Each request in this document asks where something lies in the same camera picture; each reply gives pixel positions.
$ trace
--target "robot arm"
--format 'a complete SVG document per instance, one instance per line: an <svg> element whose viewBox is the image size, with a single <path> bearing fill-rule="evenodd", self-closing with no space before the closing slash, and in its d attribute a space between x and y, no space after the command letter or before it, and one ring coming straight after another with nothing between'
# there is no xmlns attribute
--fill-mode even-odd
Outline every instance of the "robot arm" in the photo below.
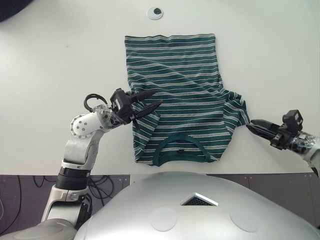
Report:
<svg viewBox="0 0 320 240"><path fill-rule="evenodd" d="M301 156L314 173L320 174L320 137L302 131L303 118L298 110L290 110L282 117L281 126L265 120L252 120L247 128L270 145L282 150L289 149Z"/></svg>
<svg viewBox="0 0 320 240"><path fill-rule="evenodd" d="M76 116L70 124L70 139L66 143L61 168L56 184L52 187L42 222L49 219L64 219L75 228L80 227L91 215L83 200L88 194L90 172L95 164L101 137L121 125L138 126L140 119L153 112L162 101L147 105L142 111L134 112L132 103L147 99L156 90L146 90L129 95L117 89L107 101L97 94L90 94L84 100L88 114ZM97 98L104 102L94 108L87 101Z"/></svg>

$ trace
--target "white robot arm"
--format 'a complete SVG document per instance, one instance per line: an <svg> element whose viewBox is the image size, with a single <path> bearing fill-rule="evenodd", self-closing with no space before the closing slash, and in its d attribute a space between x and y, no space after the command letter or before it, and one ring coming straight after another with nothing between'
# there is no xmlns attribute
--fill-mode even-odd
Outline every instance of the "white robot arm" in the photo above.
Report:
<svg viewBox="0 0 320 240"><path fill-rule="evenodd" d="M288 149L306 161L313 172L320 174L320 137L302 131L303 118L298 110L290 110L282 117L283 124L255 119L247 128L279 150Z"/></svg>
<svg viewBox="0 0 320 240"><path fill-rule="evenodd" d="M153 112L162 101L147 105L140 112L133 111L132 103L147 99L156 92L157 90L150 89L130 95L119 88L110 98L110 107L102 96L88 95L84 100L84 107L90 113L78 115L71 121L70 139L66 143L57 181L51 189L41 223L0 239L73 239L77 229L92 214L92 209L83 201L90 198L88 181L101 137L112 129L131 122L138 128L137 120ZM91 98L102 100L104 104L90 108L87 101Z"/></svg>

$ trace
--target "green striped shirt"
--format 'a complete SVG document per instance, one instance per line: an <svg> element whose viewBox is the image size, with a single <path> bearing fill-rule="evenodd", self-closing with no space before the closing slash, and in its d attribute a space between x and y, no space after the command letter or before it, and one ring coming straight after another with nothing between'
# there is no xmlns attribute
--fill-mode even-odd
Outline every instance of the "green striped shirt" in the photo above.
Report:
<svg viewBox="0 0 320 240"><path fill-rule="evenodd" d="M125 48L131 91L159 90L133 108L163 100L133 126L136 162L219 160L249 117L241 95L224 89L215 35L126 36Z"/></svg>

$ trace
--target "white table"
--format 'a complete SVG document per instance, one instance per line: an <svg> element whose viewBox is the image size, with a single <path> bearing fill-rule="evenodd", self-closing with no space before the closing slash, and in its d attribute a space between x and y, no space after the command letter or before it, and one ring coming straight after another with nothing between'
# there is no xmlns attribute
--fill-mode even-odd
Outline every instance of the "white table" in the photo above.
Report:
<svg viewBox="0 0 320 240"><path fill-rule="evenodd" d="M160 7L163 18L146 11ZM318 0L35 0L0 23L0 174L57 174L83 100L128 90L124 36L215 33L221 75L251 119L281 124L299 109L320 134ZM307 164L236 130L221 161L137 164L131 125L106 134L93 174L308 172Z"/></svg>

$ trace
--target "vent grille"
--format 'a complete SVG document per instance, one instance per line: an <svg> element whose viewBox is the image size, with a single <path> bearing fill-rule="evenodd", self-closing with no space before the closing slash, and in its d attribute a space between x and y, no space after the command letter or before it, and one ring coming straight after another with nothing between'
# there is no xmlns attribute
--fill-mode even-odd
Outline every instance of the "vent grille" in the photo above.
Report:
<svg viewBox="0 0 320 240"><path fill-rule="evenodd" d="M199 199L197 197L194 197L187 201L184 206L212 206L211 204L207 203L206 201L203 201L202 199Z"/></svg>
<svg viewBox="0 0 320 240"><path fill-rule="evenodd" d="M219 204L212 199L194 192L185 198L180 205L182 206L218 206Z"/></svg>

